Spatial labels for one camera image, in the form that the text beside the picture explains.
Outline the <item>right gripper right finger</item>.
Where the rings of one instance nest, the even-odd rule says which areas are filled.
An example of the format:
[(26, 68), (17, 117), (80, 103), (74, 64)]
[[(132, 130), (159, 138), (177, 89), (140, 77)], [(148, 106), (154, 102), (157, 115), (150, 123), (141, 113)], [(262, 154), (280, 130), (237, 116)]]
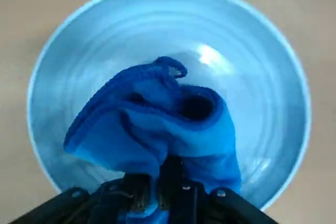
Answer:
[(177, 156), (168, 156), (160, 168), (159, 208), (170, 212), (168, 223), (277, 223), (228, 188), (208, 194), (201, 183), (186, 178)]

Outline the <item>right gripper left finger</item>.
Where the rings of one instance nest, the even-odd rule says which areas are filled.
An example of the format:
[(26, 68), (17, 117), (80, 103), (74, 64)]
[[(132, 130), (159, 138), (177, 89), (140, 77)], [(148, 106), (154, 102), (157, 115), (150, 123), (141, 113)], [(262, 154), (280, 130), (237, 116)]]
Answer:
[(92, 194), (72, 187), (11, 223), (117, 223), (130, 210), (145, 211), (150, 182), (149, 175), (125, 174), (101, 184)]

